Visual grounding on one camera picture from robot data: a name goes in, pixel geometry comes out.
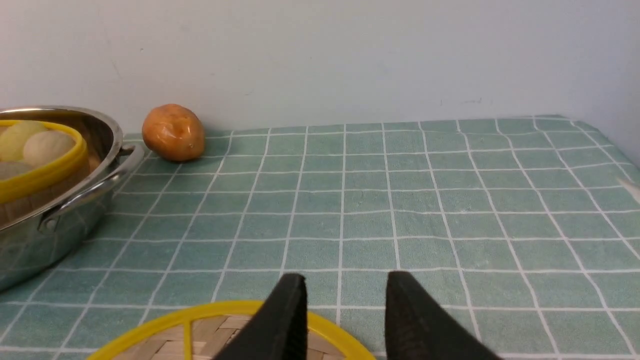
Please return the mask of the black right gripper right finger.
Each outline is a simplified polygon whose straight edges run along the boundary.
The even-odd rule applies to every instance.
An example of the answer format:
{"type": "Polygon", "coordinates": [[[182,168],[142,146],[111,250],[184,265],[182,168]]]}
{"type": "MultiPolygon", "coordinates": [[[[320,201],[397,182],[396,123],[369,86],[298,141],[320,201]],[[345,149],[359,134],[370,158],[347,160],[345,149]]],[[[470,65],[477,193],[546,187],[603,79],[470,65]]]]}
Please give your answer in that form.
{"type": "Polygon", "coordinates": [[[389,360],[498,360],[408,271],[391,271],[385,298],[389,360]]]}

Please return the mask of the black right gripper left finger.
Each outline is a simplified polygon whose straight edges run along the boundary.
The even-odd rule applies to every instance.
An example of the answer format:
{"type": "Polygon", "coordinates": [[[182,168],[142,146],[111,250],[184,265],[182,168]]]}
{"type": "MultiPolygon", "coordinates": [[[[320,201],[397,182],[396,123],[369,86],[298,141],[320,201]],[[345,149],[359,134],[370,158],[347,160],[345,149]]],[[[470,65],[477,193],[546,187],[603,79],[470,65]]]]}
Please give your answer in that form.
{"type": "Polygon", "coordinates": [[[307,288],[298,273],[283,275],[265,302],[216,360],[305,360],[307,288]]]}

